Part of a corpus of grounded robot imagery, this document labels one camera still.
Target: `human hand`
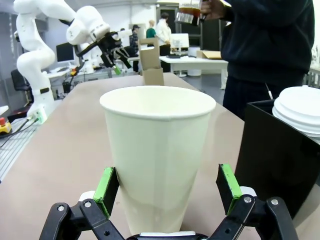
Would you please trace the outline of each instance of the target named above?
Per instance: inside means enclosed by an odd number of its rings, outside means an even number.
[[[226,7],[220,0],[203,1],[201,13],[206,14],[205,20],[220,19],[225,16]]]

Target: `black pants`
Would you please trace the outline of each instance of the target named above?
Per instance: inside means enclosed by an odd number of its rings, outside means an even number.
[[[279,97],[279,94],[282,92],[282,90],[289,87],[301,86],[301,84],[297,84],[295,82],[292,85],[289,84],[285,86],[276,86],[267,84],[267,86],[272,93],[273,99],[276,99]],[[247,103],[270,99],[267,86],[265,83],[244,81],[232,76],[228,76],[223,106],[244,120]]]
[[[160,56],[168,56],[170,55],[170,45],[162,45],[160,46]],[[171,66],[170,63],[166,63],[164,61],[161,61],[161,67],[163,69],[164,73],[170,73],[171,72]]]
[[[136,73],[139,72],[139,61],[133,61],[133,71]]]

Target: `office chair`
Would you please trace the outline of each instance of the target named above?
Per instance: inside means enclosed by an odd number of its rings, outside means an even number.
[[[26,92],[26,95],[28,96],[27,105],[33,104],[35,99],[32,94],[32,89],[30,87],[30,84],[24,78],[24,76],[21,75],[18,69],[15,69],[11,72],[11,78],[12,78],[14,90]]]

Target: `red button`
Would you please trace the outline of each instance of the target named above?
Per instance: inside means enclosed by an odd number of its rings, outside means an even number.
[[[4,125],[6,125],[6,120],[4,117],[1,117],[0,118],[0,126],[4,126]]]

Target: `screw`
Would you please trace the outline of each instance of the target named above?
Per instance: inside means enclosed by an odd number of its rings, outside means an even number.
[[[244,198],[244,202],[246,203],[246,204],[249,204],[249,203],[251,203],[251,197],[249,197],[249,196],[246,196],[245,198]]]
[[[85,206],[86,208],[90,208],[90,207],[91,207],[91,202],[87,201],[87,202],[84,204],[84,206]]]
[[[277,199],[272,199],[271,203],[272,203],[272,205],[275,205],[275,206],[277,206],[279,204]]]
[[[59,212],[62,212],[64,209],[65,209],[65,207],[62,206],[62,205],[58,207],[58,211],[59,211]]]

